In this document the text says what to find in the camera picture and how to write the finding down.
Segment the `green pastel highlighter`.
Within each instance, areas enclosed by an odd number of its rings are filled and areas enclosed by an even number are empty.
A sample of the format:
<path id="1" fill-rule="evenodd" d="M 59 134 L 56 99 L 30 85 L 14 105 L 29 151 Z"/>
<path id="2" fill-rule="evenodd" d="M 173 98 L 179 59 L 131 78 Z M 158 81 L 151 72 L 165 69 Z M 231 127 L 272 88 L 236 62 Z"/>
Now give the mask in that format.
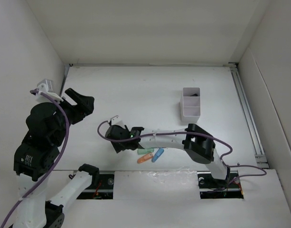
<path id="1" fill-rule="evenodd" d="M 138 149 L 137 150 L 137 154 L 138 155 L 145 155 L 145 154 L 148 154 L 148 153 L 152 153 L 154 152 L 155 150 L 153 148 L 148 148 L 148 149 Z"/>

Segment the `orange pastel highlighter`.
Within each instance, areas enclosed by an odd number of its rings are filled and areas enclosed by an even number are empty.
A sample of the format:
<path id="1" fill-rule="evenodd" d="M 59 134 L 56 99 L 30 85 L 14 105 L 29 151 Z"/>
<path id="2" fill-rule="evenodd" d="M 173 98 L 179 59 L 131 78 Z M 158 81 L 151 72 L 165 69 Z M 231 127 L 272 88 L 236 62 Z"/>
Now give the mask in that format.
<path id="1" fill-rule="evenodd" d="M 137 163 L 138 164 L 141 164 L 141 163 L 144 163 L 148 160 L 151 160 L 153 158 L 153 153 L 148 153 L 148 154 L 145 154 L 143 155 L 142 157 L 140 157 L 138 160 L 137 160 Z"/>

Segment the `blue pastel highlighter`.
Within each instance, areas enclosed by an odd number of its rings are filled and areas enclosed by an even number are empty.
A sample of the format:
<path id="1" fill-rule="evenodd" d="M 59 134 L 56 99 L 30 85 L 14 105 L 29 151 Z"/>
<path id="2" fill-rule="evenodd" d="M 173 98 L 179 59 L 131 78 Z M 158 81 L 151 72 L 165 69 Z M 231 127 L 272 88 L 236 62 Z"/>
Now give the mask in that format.
<path id="1" fill-rule="evenodd" d="M 155 163 L 157 161 L 157 159 L 164 153 L 164 149 L 163 148 L 159 148 L 155 154 L 153 155 L 151 162 Z"/>

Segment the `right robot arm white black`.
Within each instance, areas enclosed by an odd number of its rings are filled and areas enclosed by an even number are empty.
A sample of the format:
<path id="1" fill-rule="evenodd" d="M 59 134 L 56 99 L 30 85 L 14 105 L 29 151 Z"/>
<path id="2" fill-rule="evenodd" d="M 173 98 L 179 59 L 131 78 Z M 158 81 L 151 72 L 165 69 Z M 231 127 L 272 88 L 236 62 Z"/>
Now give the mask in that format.
<path id="1" fill-rule="evenodd" d="M 174 131 L 144 127 L 128 129 L 127 126 L 114 124 L 109 126 L 104 137 L 112 143 L 117 153 L 149 148 L 183 150 L 192 161 L 208 168 L 216 186 L 224 187 L 230 182 L 230 169 L 223 164 L 217 153 L 213 136 L 194 123 Z"/>

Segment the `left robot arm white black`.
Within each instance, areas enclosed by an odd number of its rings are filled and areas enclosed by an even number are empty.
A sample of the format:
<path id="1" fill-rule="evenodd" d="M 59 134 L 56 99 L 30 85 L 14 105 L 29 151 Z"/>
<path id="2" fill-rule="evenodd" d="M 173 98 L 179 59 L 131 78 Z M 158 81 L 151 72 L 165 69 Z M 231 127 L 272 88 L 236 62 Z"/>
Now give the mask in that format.
<path id="1" fill-rule="evenodd" d="M 13 227 L 59 228 L 76 198 L 99 184 L 99 169 L 83 164 L 57 195 L 47 199 L 48 178 L 65 152 L 70 126 L 93 113 L 94 98 L 71 88 L 66 94 L 75 104 L 39 88 L 32 94 L 42 101 L 26 118 L 28 132 L 14 154 L 19 200 L 11 209 L 17 213 Z"/>

